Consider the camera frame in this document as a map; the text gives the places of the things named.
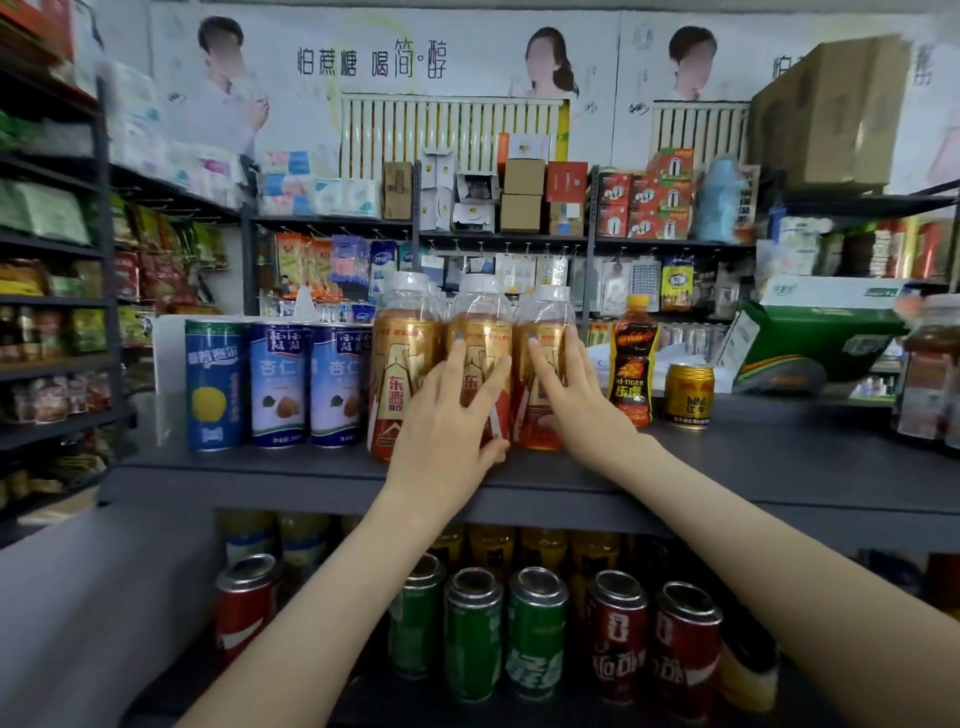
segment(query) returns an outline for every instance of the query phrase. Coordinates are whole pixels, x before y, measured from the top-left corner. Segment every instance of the hand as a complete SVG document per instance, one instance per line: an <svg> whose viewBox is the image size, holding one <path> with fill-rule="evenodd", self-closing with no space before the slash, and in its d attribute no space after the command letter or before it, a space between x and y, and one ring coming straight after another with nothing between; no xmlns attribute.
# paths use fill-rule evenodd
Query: hand
<svg viewBox="0 0 960 728"><path fill-rule="evenodd" d="M510 374L510 357L501 356L469 407L461 406L467 345L454 343L446 362L435 367L410 401L396 438L380 500L403 508L404 515L441 529L467 504L494 463L502 463L510 443L480 438L490 411Z"/></svg>
<svg viewBox="0 0 960 728"><path fill-rule="evenodd" d="M560 433L564 446L577 460L619 481L622 469L630 467L625 458L636 462L637 446L656 441L638 434L630 419L601 393L597 373L575 327L566 328L565 339L565 387L543 355L540 342L533 338L529 342L537 378L553 409L552 415L540 421Z"/></svg>

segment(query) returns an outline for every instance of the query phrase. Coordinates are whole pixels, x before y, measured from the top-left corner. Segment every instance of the brown cardboard box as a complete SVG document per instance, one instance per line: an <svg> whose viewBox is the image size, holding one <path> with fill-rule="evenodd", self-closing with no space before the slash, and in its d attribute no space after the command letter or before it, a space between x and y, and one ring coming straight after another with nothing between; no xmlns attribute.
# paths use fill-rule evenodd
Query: brown cardboard box
<svg viewBox="0 0 960 728"><path fill-rule="evenodd" d="M540 232L541 195L503 195L500 198L500 229L515 232Z"/></svg>
<svg viewBox="0 0 960 728"><path fill-rule="evenodd" d="M383 218L409 220L413 206L414 165L409 161L383 163Z"/></svg>
<svg viewBox="0 0 960 728"><path fill-rule="evenodd" d="M542 195L546 162L542 159L507 159L503 192L507 195Z"/></svg>
<svg viewBox="0 0 960 728"><path fill-rule="evenodd" d="M821 43L754 97L749 161L784 170L792 188L882 187L909 67L900 36Z"/></svg>

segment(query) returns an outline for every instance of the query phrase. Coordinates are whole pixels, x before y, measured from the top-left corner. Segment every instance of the white and blue can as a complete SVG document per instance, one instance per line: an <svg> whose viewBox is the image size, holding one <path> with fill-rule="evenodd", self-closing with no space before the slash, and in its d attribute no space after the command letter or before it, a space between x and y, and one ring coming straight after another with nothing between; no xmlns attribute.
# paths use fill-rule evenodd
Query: white and blue can
<svg viewBox="0 0 960 728"><path fill-rule="evenodd" d="M370 325L315 324L310 354L310 435L321 448L364 438L370 378Z"/></svg>
<svg viewBox="0 0 960 728"><path fill-rule="evenodd" d="M289 448L306 437L308 336L303 324L251 325L252 436L259 448Z"/></svg>

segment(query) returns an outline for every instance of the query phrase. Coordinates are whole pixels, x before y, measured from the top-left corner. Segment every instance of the man on poster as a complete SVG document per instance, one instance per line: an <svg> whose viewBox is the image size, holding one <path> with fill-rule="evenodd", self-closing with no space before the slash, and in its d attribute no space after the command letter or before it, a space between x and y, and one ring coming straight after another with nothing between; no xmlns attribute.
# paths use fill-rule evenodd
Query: man on poster
<svg viewBox="0 0 960 728"><path fill-rule="evenodd" d="M253 158L270 101L244 64L243 30L233 18L211 15L201 22L197 41L205 78L187 102L187 138Z"/></svg>

